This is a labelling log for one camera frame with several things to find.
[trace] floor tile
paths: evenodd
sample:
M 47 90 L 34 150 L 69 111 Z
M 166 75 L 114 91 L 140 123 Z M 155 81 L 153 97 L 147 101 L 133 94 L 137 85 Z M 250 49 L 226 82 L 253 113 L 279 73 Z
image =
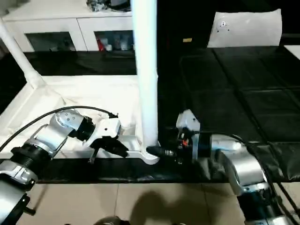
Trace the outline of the floor tile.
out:
M 115 214 L 131 225 L 208 225 L 200 184 L 120 184 Z
M 18 225 L 93 225 L 115 210 L 117 184 L 38 184 L 29 192 L 35 216 L 23 214 Z
M 242 225 L 245 218 L 229 184 L 203 184 L 212 225 Z
M 300 208 L 300 182 L 294 183 L 282 183 L 290 197 L 293 199 L 295 204 Z M 294 209 L 287 200 L 286 196 L 283 194 L 281 189 L 277 184 L 274 184 L 277 194 L 281 196 L 284 206 L 293 214 L 294 218 L 300 222 L 300 218 L 294 213 Z

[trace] glass cabinet door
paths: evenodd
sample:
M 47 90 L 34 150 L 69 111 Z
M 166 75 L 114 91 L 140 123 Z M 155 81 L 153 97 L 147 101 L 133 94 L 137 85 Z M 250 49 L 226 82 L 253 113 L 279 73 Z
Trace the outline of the glass cabinet door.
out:
M 5 22 L 23 52 L 86 51 L 76 19 Z
M 88 51 L 134 50 L 131 16 L 79 18 Z
M 68 32 L 25 34 L 35 52 L 76 51 Z

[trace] black mat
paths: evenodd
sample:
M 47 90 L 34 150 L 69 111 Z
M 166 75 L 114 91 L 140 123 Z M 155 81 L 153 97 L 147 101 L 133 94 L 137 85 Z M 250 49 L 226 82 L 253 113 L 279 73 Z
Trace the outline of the black mat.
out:
M 134 54 L 49 52 L 27 54 L 43 75 L 134 75 Z M 300 61 L 283 47 L 201 49 L 158 68 L 158 123 L 162 145 L 173 137 L 178 113 L 190 108 L 202 130 L 256 141 L 257 155 L 275 181 L 300 181 Z M 0 61 L 9 71 L 0 84 L 4 109 L 25 84 L 10 55 Z M 176 166 L 139 159 L 55 159 L 41 182 L 223 182 L 223 168 Z

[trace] white vertical pole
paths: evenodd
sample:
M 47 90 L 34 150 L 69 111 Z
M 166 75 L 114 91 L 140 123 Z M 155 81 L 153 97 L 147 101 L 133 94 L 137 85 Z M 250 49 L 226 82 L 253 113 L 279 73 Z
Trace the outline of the white vertical pole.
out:
M 158 143 L 157 0 L 131 0 L 143 146 Z
M 21 70 L 24 72 L 26 81 L 32 85 L 33 88 L 44 84 L 41 75 L 32 67 L 19 45 L 15 39 L 10 35 L 6 29 L 2 18 L 0 17 L 0 38 L 13 55 L 15 61 L 20 66 Z

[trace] white platform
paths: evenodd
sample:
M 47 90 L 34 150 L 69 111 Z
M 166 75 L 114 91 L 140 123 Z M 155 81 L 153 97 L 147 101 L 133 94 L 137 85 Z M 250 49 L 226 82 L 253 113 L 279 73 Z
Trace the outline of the white platform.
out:
M 139 89 L 136 75 L 85 75 L 85 76 L 45 76 L 44 87 L 33 89 L 28 83 L 18 93 L 0 116 L 0 143 L 3 143 L 19 128 L 48 111 L 72 105 L 88 105 L 118 114 L 124 135 L 136 135 L 139 143 L 143 140 Z M 94 110 L 79 109 L 97 123 L 105 113 Z M 49 122 L 51 116 L 42 119 L 17 136 L 0 153 L 0 158 L 12 156 L 13 147 L 23 143 L 41 125 Z M 75 138 L 68 138 L 56 158 L 89 158 L 90 151 L 82 149 L 83 143 Z M 100 150 L 99 158 L 119 158 L 119 156 Z M 158 161 L 157 157 L 148 154 L 145 149 L 129 152 L 129 158 L 141 158 L 148 164 Z

